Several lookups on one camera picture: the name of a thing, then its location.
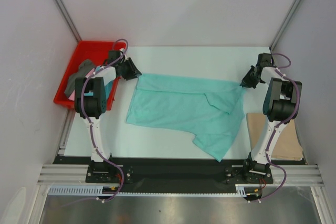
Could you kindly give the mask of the mint green t shirt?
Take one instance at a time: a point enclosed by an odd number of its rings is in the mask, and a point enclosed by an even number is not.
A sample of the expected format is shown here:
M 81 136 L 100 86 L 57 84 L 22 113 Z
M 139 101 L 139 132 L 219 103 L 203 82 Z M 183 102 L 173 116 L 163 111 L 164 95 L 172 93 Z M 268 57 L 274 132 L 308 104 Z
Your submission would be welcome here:
M 192 133 L 193 143 L 220 162 L 245 117 L 244 93 L 237 82 L 146 73 L 137 81 L 126 122 Z

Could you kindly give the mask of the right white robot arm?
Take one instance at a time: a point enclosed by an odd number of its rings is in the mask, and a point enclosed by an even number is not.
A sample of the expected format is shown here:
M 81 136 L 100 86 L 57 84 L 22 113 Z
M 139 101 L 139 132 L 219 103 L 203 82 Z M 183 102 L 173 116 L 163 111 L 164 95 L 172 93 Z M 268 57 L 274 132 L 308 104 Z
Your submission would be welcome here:
M 302 83 L 286 77 L 268 53 L 258 55 L 256 65 L 251 66 L 240 85 L 256 88 L 259 83 L 268 86 L 262 106 L 266 121 L 241 171 L 243 179 L 251 184 L 271 178 L 271 155 L 284 128 L 298 114 L 302 89 Z

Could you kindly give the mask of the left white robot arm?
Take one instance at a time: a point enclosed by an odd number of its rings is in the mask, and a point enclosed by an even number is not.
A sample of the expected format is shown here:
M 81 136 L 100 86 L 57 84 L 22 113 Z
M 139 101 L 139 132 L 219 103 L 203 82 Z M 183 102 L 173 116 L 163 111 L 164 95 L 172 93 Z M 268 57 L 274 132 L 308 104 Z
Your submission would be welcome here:
M 100 129 L 108 106 L 106 85 L 119 77 L 128 81 L 142 75 L 126 52 L 124 48 L 110 50 L 102 65 L 95 67 L 87 77 L 75 79 L 75 111 L 86 123 L 92 146 L 91 162 L 101 165 L 97 174 L 105 182 L 112 181 L 116 175 L 116 169 L 111 166 L 110 147 Z

